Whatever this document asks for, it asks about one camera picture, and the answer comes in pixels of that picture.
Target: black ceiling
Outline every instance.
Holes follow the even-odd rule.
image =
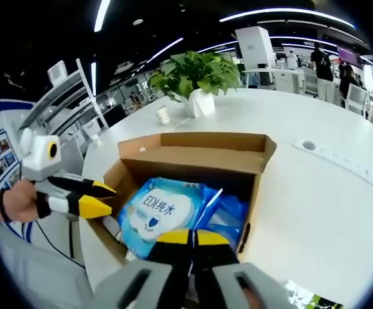
[[[68,72],[76,69],[75,59],[80,58],[88,74],[89,65],[96,61],[97,89],[101,93],[109,87],[119,63],[132,61],[133,68],[151,58],[156,52],[176,39],[184,40],[146,65],[153,69],[169,55],[187,50],[200,50],[233,40],[234,30],[255,26],[258,21],[293,19],[332,26],[360,39],[362,35],[342,23],[321,17],[295,13],[268,13],[251,15],[220,23],[219,19],[248,10],[271,7],[296,7],[309,10],[316,7],[307,0],[111,0],[103,28],[94,33],[101,0],[12,1],[5,3],[0,12],[1,69],[14,83],[24,89],[8,87],[5,79],[0,84],[0,97],[38,100],[50,87],[46,71],[63,60]],[[330,12],[342,16],[342,12]],[[136,19],[144,22],[138,26]],[[358,53],[370,53],[365,44],[348,35],[319,26],[301,23],[268,23],[262,27],[270,35],[292,35],[322,38]],[[291,39],[272,41],[301,44]],[[131,70],[121,73],[125,79]]]

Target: round white table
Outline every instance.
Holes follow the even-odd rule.
[[[373,187],[352,173],[297,150],[304,138],[349,155],[373,173],[373,125],[320,100],[259,89],[216,98],[216,112],[187,118],[182,104],[161,98],[106,131],[87,151],[83,176],[103,180],[118,159],[117,143],[172,131],[265,133],[277,151],[262,176],[255,230],[244,255],[283,283],[291,279],[332,301],[352,306],[373,281]],[[156,110],[167,105],[171,123]],[[82,253],[91,287],[121,265],[80,220]]]

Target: small white cup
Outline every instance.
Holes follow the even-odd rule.
[[[158,108],[158,110],[156,111],[156,114],[157,114],[159,122],[161,124],[168,124],[170,122],[169,114],[168,114],[168,110],[167,110],[166,105]]]

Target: black strap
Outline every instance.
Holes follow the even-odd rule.
[[[46,201],[46,194],[37,191],[37,210],[40,219],[51,214],[50,205]]]
[[[8,217],[6,211],[5,211],[5,206],[4,206],[4,193],[7,191],[6,189],[0,190],[0,213],[2,218],[4,219],[5,222],[11,222],[12,220]]]

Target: human hand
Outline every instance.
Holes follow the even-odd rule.
[[[37,191],[32,182],[19,180],[3,195],[5,212],[14,221],[21,223],[34,221],[38,219],[36,199]]]

